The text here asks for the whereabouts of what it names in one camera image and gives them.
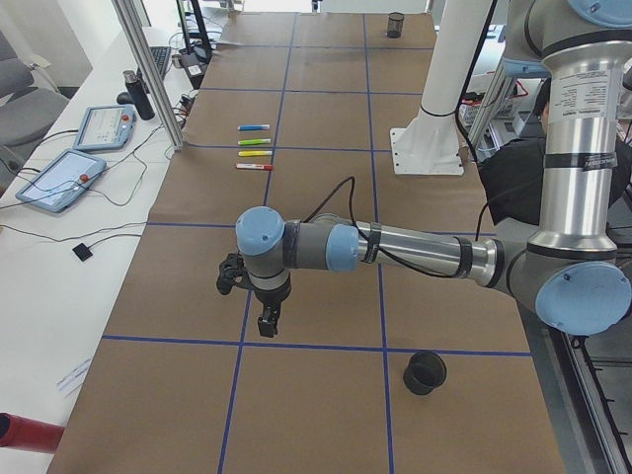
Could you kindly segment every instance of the black shirt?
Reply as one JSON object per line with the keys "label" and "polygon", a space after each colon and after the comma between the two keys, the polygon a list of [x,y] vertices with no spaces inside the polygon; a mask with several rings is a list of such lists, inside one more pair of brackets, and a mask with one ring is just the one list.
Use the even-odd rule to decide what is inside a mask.
{"label": "black shirt", "polygon": [[[545,150],[546,138],[513,140],[481,165],[479,176],[495,224],[506,217],[539,224]],[[632,172],[632,148],[617,139],[615,151],[618,165],[612,169],[609,205],[621,198]]]}

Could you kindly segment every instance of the marker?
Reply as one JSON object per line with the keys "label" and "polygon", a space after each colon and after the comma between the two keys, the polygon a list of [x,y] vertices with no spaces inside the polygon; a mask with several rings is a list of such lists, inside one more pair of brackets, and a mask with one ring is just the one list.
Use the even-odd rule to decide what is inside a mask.
{"label": "marker", "polygon": [[239,140],[237,142],[240,146],[248,146],[248,145],[267,145],[272,143],[270,138],[254,138],[252,140]]}
{"label": "marker", "polygon": [[262,125],[239,125],[237,127],[239,131],[254,131],[254,130],[270,130],[270,126],[267,124]]}
{"label": "marker", "polygon": [[238,170],[272,171],[273,165],[258,165],[255,163],[236,163],[235,168],[237,168]]}
{"label": "marker", "polygon": [[273,156],[270,150],[240,151],[239,156]]}

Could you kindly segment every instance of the tablet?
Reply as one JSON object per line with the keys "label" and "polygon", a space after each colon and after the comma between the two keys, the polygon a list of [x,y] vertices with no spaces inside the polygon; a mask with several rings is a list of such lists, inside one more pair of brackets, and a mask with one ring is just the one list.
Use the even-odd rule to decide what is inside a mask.
{"label": "tablet", "polygon": [[67,149],[16,193],[16,198],[49,212],[61,212],[106,170],[97,156]]}
{"label": "tablet", "polygon": [[119,150],[131,136],[135,117],[131,105],[90,107],[72,147],[81,151]]}

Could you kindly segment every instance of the black cup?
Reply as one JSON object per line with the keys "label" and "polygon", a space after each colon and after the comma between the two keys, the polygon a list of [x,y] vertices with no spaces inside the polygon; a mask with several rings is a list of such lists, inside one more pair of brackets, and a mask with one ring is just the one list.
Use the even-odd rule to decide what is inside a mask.
{"label": "black cup", "polygon": [[428,395],[447,377],[445,363],[432,351],[417,351],[404,370],[404,384],[415,395]]}
{"label": "black cup", "polygon": [[389,38],[398,38],[402,36],[402,28],[404,27],[404,14],[393,12],[388,15],[388,26],[386,27],[386,35]]}

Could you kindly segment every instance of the red marker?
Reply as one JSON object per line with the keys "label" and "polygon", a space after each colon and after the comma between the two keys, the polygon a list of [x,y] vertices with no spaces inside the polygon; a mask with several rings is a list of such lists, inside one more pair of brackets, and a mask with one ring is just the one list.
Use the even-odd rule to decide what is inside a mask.
{"label": "red marker", "polygon": [[238,170],[272,171],[273,165],[258,165],[256,163],[237,163],[235,164],[235,168],[237,168]]}

